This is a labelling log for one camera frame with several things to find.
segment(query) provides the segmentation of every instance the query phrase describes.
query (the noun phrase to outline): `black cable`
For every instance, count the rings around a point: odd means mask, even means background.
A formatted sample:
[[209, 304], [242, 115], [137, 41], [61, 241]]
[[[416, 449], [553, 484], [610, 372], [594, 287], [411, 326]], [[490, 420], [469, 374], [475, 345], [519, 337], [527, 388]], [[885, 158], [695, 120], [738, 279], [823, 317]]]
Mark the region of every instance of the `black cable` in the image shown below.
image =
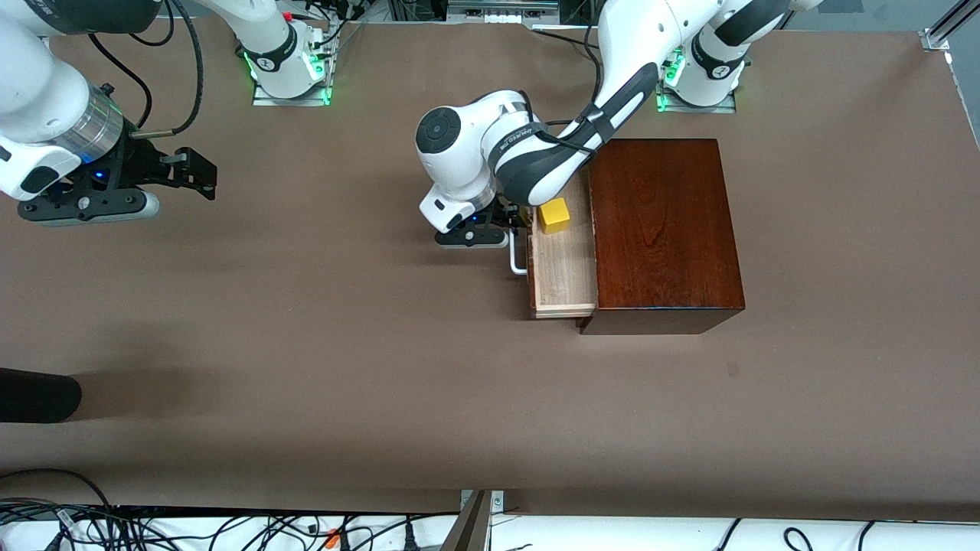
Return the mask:
[[[458, 514], [459, 513], [426, 513], [424, 515], [413, 515], [411, 522], [421, 521], [422, 519], [431, 519], [432, 517], [452, 517], [452, 516], [456, 516]], [[391, 526], [389, 526], [387, 528], [381, 529], [381, 530], [379, 530], [377, 532], [372, 532], [370, 538], [368, 538], [366, 541], [362, 541], [361, 543], [359, 543], [357, 546], [355, 546], [353, 549], [351, 549], [351, 551], [358, 551], [358, 549], [361, 549], [362, 547], [364, 547], [365, 545], [368, 545], [369, 543], [371, 545], [371, 548], [370, 549], [373, 549], [373, 545], [374, 545], [373, 542], [374, 542], [374, 539], [375, 538], [377, 538], [382, 533], [391, 531], [391, 530], [393, 530], [393, 529], [395, 529], [395, 528], [397, 528], [399, 526], [404, 526], [408, 522], [409, 521], [401, 521], [401, 522], [395, 523], [394, 525], [391, 525]]]
[[[791, 533], [795, 533], [800, 538], [802, 538], [803, 539], [803, 543], [805, 543], [807, 545], [807, 549], [800, 549], [796, 545], [793, 545], [793, 542], [790, 541], [790, 534]], [[786, 546], [789, 547], [790, 549], [792, 549], [793, 551], [813, 551], [813, 546], [810, 545], [809, 538], [807, 538], [807, 535], [804, 534], [803, 531], [800, 530], [797, 527], [790, 526], [790, 527], [786, 528], [785, 530], [783, 530], [783, 541], [785, 541], [786, 542]]]
[[187, 10], [183, 7], [183, 2], [181, 0], [171, 0], [171, 2], [173, 2], [173, 6], [177, 8], [180, 17], [184, 19], [184, 23], [187, 25], [187, 32], [190, 33], [190, 41], [194, 46], [194, 65], [197, 70], [197, 91], [194, 94], [194, 107], [191, 108], [187, 120], [182, 125], [171, 130], [172, 135], [176, 136], [194, 124], [194, 121], [197, 119], [197, 114], [201, 110], [201, 101], [204, 98], [204, 55], [201, 53], [201, 40], [197, 37], [197, 30], [194, 28], [194, 23], [190, 21], [190, 16], [187, 15]]
[[102, 42], [99, 41], [99, 38], [96, 35], [89, 34], [88, 39], [92, 41], [92, 44], [95, 45], [95, 49], [98, 50], [100, 54], [105, 56], [106, 59], [112, 62], [112, 64], [115, 65], [117, 68], [119, 68], [120, 71], [125, 73], [126, 76], [132, 78], [132, 80], [136, 82], [136, 84], [138, 84], [139, 87], [143, 90], [143, 96], [146, 98], [146, 103], [143, 106], [143, 114], [139, 116], [139, 121], [136, 122], [137, 128], [143, 127], [143, 124], [146, 123], [146, 120], [150, 118], [150, 112], [153, 111], [153, 94], [150, 92], [150, 87], [146, 85], [146, 82], [144, 82], [143, 79], [139, 77], [139, 75], [131, 71], [129, 67], [127, 67], [123, 62], [117, 59], [116, 56], [114, 56], [109, 50], [107, 50], [106, 47], [102, 45]]
[[344, 25], [346, 25], [346, 24], [347, 24], [347, 20], [341, 21], [340, 22], [340, 25], [337, 26], [337, 29], [335, 31], [333, 31], [333, 34], [331, 34], [327, 38], [324, 38], [323, 39], [323, 42], [329, 42], [330, 40], [333, 40], [334, 38], [336, 38], [340, 34], [340, 31], [344, 29]]
[[574, 10], [572, 10], [571, 15], [568, 16], [568, 18], [566, 20], [564, 20], [564, 23], [562, 23], [562, 25], [568, 25], [568, 23], [571, 22], [571, 20], [573, 20], [575, 18], [575, 16], [577, 16], [578, 13], [582, 11], [582, 8], [584, 8], [585, 5], [588, 4], [588, 3], [589, 3], [589, 0], [582, 0], [582, 3], [579, 4], [577, 8], [575, 8]]
[[742, 519], [735, 519], [735, 522], [733, 522], [725, 532], [725, 537], [721, 540], [721, 545], [718, 545], [714, 551], [725, 551], [725, 547], [728, 546], [728, 540], [732, 538], [732, 533], [735, 532], [735, 527], [738, 526], [740, 522], [742, 522]]
[[[113, 57], [112, 54], [110, 54], [108, 51], [106, 51], [105, 48], [102, 48], [101, 47], [102, 44], [99, 43], [99, 41], [95, 37], [95, 35], [89, 34], [88, 36], [89, 36], [89, 38], [92, 39], [92, 42], [95, 43], [96, 48], [99, 48], [100, 51], [102, 51], [104, 54], [108, 54], [108, 57], [110, 58], [110, 61], [112, 61], [112, 60], [115, 59], [115, 57]], [[150, 96], [149, 96], [150, 89], [149, 88], [144, 88], [144, 90], [147, 93], [147, 110], [144, 112], [144, 114], [146, 114], [148, 116], [149, 115], [149, 107], [151, 105]], [[112, 505], [109, 504], [109, 499], [106, 497], [106, 494], [103, 493], [102, 489], [99, 488], [99, 486], [95, 482], [93, 482], [92, 480], [90, 480], [85, 475], [81, 475], [79, 473], [76, 473], [75, 471], [69, 471], [68, 469], [52, 469], [52, 468], [22, 469], [20, 471], [13, 471], [11, 473], [6, 473], [5, 475], [1, 475], [0, 476], [0, 480], [3, 480], [5, 478], [11, 478], [11, 477], [14, 477], [14, 476], [25, 476], [25, 475], [63, 475], [63, 476], [70, 476], [72, 478], [76, 478], [78, 480], [81, 480], [82, 482], [85, 483], [86, 486], [89, 487], [89, 489], [92, 490], [92, 492], [95, 493], [95, 495], [99, 498], [99, 501], [102, 503], [102, 506], [106, 508], [106, 511], [112, 510]], [[109, 523], [109, 525], [108, 525], [108, 528], [109, 528], [109, 537], [110, 538], [113, 537], [113, 531], [114, 531], [113, 526], [114, 525], [112, 523]]]
[[578, 44], [579, 46], [587, 46], [595, 50], [599, 49], [599, 46], [595, 44], [586, 44], [584, 40], [576, 40], [574, 38], [569, 38], [568, 36], [561, 36], [560, 34], [554, 34], [553, 32], [548, 32], [547, 30], [541, 30], [540, 28], [535, 28], [534, 32], [541, 34], [542, 36], [548, 36], [550, 38], [557, 38], [558, 40], [563, 40], [565, 42], [571, 42], [572, 44]]
[[158, 41], [145, 40], [143, 38], [140, 38], [138, 34], [133, 34], [132, 32], [129, 34], [129, 36], [132, 36], [134, 40], [146, 46], [157, 47], [157, 46], [163, 46], [164, 44], [170, 42], [171, 38], [173, 38], [173, 9], [171, 8], [171, 0], [164, 0], [164, 5], [167, 6], [167, 19], [170, 21], [170, 27], [167, 30], [167, 36], [164, 36], [163, 39]]
[[[520, 94], [520, 96], [522, 98], [524, 98], [524, 105], [525, 105], [525, 107], [527, 107], [527, 119], [529, 121], [532, 121], [533, 122], [534, 121], [534, 108], [531, 107], [531, 98], [530, 98], [530, 96], [528, 96], [527, 95], [527, 92], [525, 92], [524, 90], [518, 90], [517, 93]], [[542, 141], [546, 141], [548, 143], [554, 143], [554, 144], [557, 144], [557, 145], [562, 145], [564, 147], [568, 147], [568, 148], [574, 149], [576, 151], [581, 151], [582, 153], [586, 153], [589, 156], [595, 156], [596, 154], [598, 154], [598, 152], [595, 149], [592, 149], [592, 148], [589, 148], [589, 147], [585, 147], [585, 146], [582, 146], [582, 145], [578, 145], [577, 143], [572, 143], [572, 142], [570, 142], [570, 141], [568, 141], [566, 139], [562, 139], [562, 138], [559, 138], [557, 136], [553, 136], [552, 134], [549, 134], [548, 132], [546, 132], [544, 130], [538, 130], [537, 132], [534, 132], [534, 135], [537, 136], [538, 139], [540, 139]]]
[[864, 537], [867, 535], [867, 531], [874, 526], [878, 521], [871, 521], [870, 523], [864, 525], [864, 528], [860, 531], [860, 536], [857, 537], [857, 551], [864, 551]]
[[405, 516], [405, 547], [403, 551], [419, 551], [416, 542], [416, 529], [412, 526], [412, 516]]
[[[596, 8], [595, 16], [599, 16], [603, 13], [603, 8], [606, 6], [606, 0], [600, 0], [599, 5]], [[585, 27], [585, 36], [582, 38], [582, 42], [589, 44], [589, 36], [592, 34], [593, 22], [589, 21], [589, 25]], [[596, 58], [596, 54], [592, 52], [592, 48], [586, 47], [585, 53], [589, 55], [589, 59], [592, 61], [592, 65], [596, 67], [596, 82], [592, 87], [592, 103], [596, 103], [596, 98], [599, 97], [599, 88], [603, 84], [603, 67], [599, 63], [599, 59]]]

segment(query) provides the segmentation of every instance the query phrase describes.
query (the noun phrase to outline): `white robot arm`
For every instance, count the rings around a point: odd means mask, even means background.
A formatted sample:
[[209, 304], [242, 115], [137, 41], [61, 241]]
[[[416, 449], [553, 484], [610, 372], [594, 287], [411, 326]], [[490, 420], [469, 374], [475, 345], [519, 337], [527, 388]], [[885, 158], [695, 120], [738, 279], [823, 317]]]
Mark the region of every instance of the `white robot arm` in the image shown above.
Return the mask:
[[[419, 208], [447, 233], [488, 208], [498, 185], [517, 205], [550, 201], [650, 99], [677, 47], [687, 48], [692, 60], [674, 82], [678, 95], [694, 105], [716, 104], [737, 82], [748, 44], [778, 24], [790, 1], [608, 0], [599, 19], [605, 74], [595, 102], [558, 136], [530, 113], [522, 92], [430, 111], [418, 126], [416, 148], [434, 184]], [[795, 4], [803, 9], [819, 1]]]
[[[149, 218], [159, 201], [136, 187], [143, 183], [191, 187], [214, 198], [214, 165], [193, 150], [164, 156], [134, 138], [138, 128], [107, 92], [38, 38], [140, 32], [160, 2], [0, 0], [0, 190], [23, 202], [23, 218], [46, 225]], [[269, 95], [295, 97], [324, 78], [316, 61], [322, 31], [287, 21], [274, 0], [199, 3], [231, 26]]]

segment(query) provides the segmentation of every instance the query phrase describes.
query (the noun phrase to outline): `yellow cube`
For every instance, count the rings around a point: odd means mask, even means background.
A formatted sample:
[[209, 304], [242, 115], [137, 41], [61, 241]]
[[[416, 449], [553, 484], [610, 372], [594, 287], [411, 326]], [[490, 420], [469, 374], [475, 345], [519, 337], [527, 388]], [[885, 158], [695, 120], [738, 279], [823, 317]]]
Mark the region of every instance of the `yellow cube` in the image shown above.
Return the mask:
[[552, 199], [538, 207], [538, 219], [541, 221], [541, 230], [545, 233], [557, 233], [567, 229], [568, 224], [571, 223], [568, 206], [562, 197]]

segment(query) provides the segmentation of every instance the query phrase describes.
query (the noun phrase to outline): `cable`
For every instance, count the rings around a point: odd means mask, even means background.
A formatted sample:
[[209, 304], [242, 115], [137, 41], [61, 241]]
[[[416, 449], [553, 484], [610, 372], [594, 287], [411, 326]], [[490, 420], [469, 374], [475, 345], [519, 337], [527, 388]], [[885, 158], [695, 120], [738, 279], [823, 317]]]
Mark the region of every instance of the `cable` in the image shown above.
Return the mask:
[[[599, 0], [599, 5], [596, 8], [596, 16], [601, 16], [603, 13], [603, 8], [606, 6], [606, 0]], [[585, 36], [582, 38], [582, 42], [589, 44], [589, 35], [592, 34], [592, 21], [589, 21], [589, 25], [585, 27]], [[599, 97], [599, 89], [603, 84], [603, 67], [599, 63], [599, 59], [596, 58], [596, 54], [592, 52], [592, 48], [586, 47], [585, 53], [589, 55], [589, 59], [592, 60], [592, 65], [596, 67], [596, 82], [592, 87], [592, 103], [596, 103], [596, 98]]]
[[416, 530], [412, 526], [412, 516], [405, 516], [405, 547], [404, 551], [419, 551], [416, 543]]
[[171, 38], [173, 38], [173, 9], [171, 8], [171, 0], [164, 0], [164, 5], [167, 6], [167, 19], [170, 21], [170, 27], [167, 30], [167, 36], [164, 36], [163, 39], [158, 40], [156, 42], [152, 40], [144, 40], [143, 38], [140, 38], [139, 35], [133, 34], [132, 32], [129, 34], [129, 36], [132, 36], [134, 40], [146, 46], [157, 47], [157, 46], [163, 46], [164, 44], [170, 42]]
[[201, 53], [201, 41], [197, 37], [197, 30], [194, 28], [194, 23], [190, 21], [190, 16], [187, 15], [187, 10], [183, 7], [183, 2], [181, 0], [170, 1], [173, 2], [177, 11], [180, 12], [180, 17], [184, 19], [184, 23], [187, 25], [187, 32], [190, 33], [190, 41], [194, 46], [194, 65], [197, 70], [197, 91], [194, 94], [194, 106], [191, 108], [187, 120], [182, 125], [171, 130], [171, 135], [176, 136], [194, 124], [194, 121], [197, 119], [197, 114], [201, 110], [201, 101], [204, 98], [204, 55]]
[[136, 84], [138, 84], [139, 87], [143, 90], [143, 96], [146, 98], [146, 103], [143, 106], [143, 114], [140, 115], [139, 121], [136, 123], [137, 128], [143, 127], [143, 124], [146, 123], [146, 120], [150, 118], [150, 112], [153, 111], [153, 94], [150, 92], [150, 87], [146, 85], [146, 82], [144, 82], [143, 79], [139, 77], [139, 75], [131, 71], [129, 67], [127, 67], [123, 62], [117, 59], [116, 56], [114, 56], [109, 50], [107, 50], [106, 47], [102, 45], [102, 42], [99, 41], [99, 38], [96, 35], [89, 34], [88, 39], [92, 41], [92, 44], [95, 45], [95, 49], [98, 50], [100, 54], [105, 56], [106, 59], [112, 62], [112, 64], [115, 65], [117, 68], [119, 68], [120, 71], [125, 73], [126, 76], [132, 78], [133, 81], [136, 82]]
[[[412, 521], [421, 521], [422, 519], [431, 519], [432, 517], [452, 517], [452, 516], [456, 516], [458, 514], [459, 513], [427, 513], [425, 515], [414, 515], [413, 518], [412, 518]], [[358, 549], [361, 549], [362, 547], [364, 547], [365, 545], [368, 545], [369, 543], [372, 546], [370, 549], [373, 549], [373, 545], [374, 545], [373, 542], [374, 542], [374, 539], [375, 538], [377, 538], [378, 536], [380, 536], [382, 533], [386, 533], [388, 531], [391, 531], [391, 530], [393, 530], [393, 529], [395, 529], [395, 528], [397, 528], [399, 526], [404, 526], [408, 522], [410, 522], [410, 521], [401, 521], [401, 522], [395, 523], [394, 525], [391, 525], [391, 526], [389, 526], [389, 527], [387, 527], [385, 529], [381, 529], [381, 530], [379, 530], [377, 532], [373, 532], [371, 534], [371, 537], [370, 538], [368, 538], [367, 540], [362, 541], [361, 543], [359, 543], [357, 546], [355, 546], [353, 549], [351, 549], [351, 551], [358, 551]]]
[[864, 528], [860, 531], [860, 536], [857, 537], [857, 551], [864, 551], [864, 537], [867, 535], [867, 531], [874, 526], [878, 521], [871, 521], [870, 523], [864, 525]]
[[334, 38], [336, 38], [338, 35], [340, 35], [340, 31], [344, 29], [344, 25], [346, 25], [346, 24], [347, 24], [347, 20], [341, 21], [340, 22], [340, 25], [337, 26], [337, 29], [335, 31], [333, 31], [333, 34], [331, 34], [327, 38], [324, 38], [323, 41], [324, 42], [329, 42], [330, 40], [333, 40]]
[[557, 38], [558, 40], [563, 40], [565, 42], [571, 42], [572, 44], [578, 44], [579, 46], [586, 46], [586, 47], [589, 47], [589, 48], [593, 48], [595, 50], [598, 50], [599, 49], [599, 46], [597, 46], [595, 44], [586, 44], [584, 40], [575, 40], [574, 38], [569, 38], [567, 36], [561, 36], [560, 34], [554, 34], [553, 32], [548, 32], [547, 30], [541, 30], [540, 28], [535, 28], [534, 29], [534, 32], [537, 33], [537, 34], [541, 34], [543, 36], [548, 36], [548, 37], [551, 37], [551, 38]]
[[[534, 122], [534, 108], [531, 107], [531, 98], [527, 95], [527, 92], [525, 92], [524, 90], [518, 90], [517, 93], [524, 98], [524, 105], [527, 107], [527, 119], [531, 122]], [[576, 151], [585, 153], [589, 156], [595, 156], [598, 154], [598, 151], [596, 151], [595, 149], [585, 147], [583, 145], [578, 145], [577, 143], [572, 143], [566, 139], [553, 136], [552, 134], [549, 134], [544, 130], [538, 130], [537, 132], [534, 132], [534, 135], [537, 136], [538, 139], [542, 141], [546, 141], [548, 143], [554, 143], [557, 145], [562, 145], [564, 147], [568, 147], [570, 149], [574, 149]]]
[[721, 540], [721, 545], [718, 545], [714, 551], [725, 551], [725, 547], [728, 546], [728, 540], [732, 538], [732, 533], [735, 532], [735, 527], [738, 526], [740, 522], [742, 522], [742, 519], [735, 519], [735, 522], [733, 522], [725, 532], [725, 537]]
[[571, 20], [575, 19], [575, 16], [578, 15], [578, 12], [582, 11], [582, 8], [584, 8], [585, 5], [588, 3], [589, 0], [582, 0], [582, 3], [579, 4], [577, 8], [571, 11], [571, 15], [568, 16], [568, 19], [564, 20], [564, 23], [562, 23], [562, 25], [568, 25], [568, 23], [570, 23]]
[[[803, 539], [803, 543], [805, 543], [807, 545], [807, 549], [806, 550], [800, 549], [796, 545], [793, 545], [793, 542], [790, 541], [790, 534], [791, 533], [795, 533], [796, 535], [798, 535], [800, 538]], [[809, 544], [809, 538], [807, 538], [807, 535], [804, 534], [803, 531], [800, 530], [797, 527], [790, 526], [790, 527], [786, 528], [785, 530], [783, 530], [783, 541], [785, 541], [786, 542], [786, 546], [789, 547], [790, 549], [792, 549], [793, 551], [813, 551], [813, 546]]]

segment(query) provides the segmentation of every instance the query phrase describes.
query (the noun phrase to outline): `wooden drawer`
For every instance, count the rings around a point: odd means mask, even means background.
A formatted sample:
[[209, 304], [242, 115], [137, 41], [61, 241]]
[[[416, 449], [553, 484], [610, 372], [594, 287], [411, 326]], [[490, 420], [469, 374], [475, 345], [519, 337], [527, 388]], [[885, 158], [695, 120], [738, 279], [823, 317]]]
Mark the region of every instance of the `wooden drawer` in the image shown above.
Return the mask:
[[717, 142], [614, 140], [529, 239], [537, 318], [583, 334], [701, 333], [745, 309]]

